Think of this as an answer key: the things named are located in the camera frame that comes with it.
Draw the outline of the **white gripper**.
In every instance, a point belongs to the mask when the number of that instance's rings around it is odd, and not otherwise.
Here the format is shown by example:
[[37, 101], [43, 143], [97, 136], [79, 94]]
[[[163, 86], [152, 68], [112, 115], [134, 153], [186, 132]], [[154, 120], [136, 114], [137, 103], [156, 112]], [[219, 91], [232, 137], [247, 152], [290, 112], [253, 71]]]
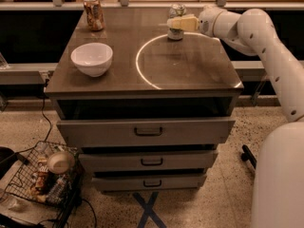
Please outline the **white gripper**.
[[214, 24], [222, 9], [218, 7], [204, 7], [199, 14], [199, 20], [194, 15], [185, 15], [170, 18], [167, 20], [167, 26], [171, 29], [181, 29], [185, 31], [196, 31], [199, 29], [201, 34], [209, 37], [214, 36]]

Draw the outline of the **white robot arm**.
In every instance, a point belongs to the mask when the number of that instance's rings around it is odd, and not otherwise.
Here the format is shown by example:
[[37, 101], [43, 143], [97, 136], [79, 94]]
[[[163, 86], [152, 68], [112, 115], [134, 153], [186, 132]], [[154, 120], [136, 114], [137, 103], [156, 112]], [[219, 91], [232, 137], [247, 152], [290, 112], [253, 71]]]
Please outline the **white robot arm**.
[[304, 228], [304, 67], [278, 38], [262, 9], [242, 14], [206, 7], [167, 20], [171, 29], [199, 31], [245, 55], [259, 57], [288, 122], [259, 148], [251, 228]]

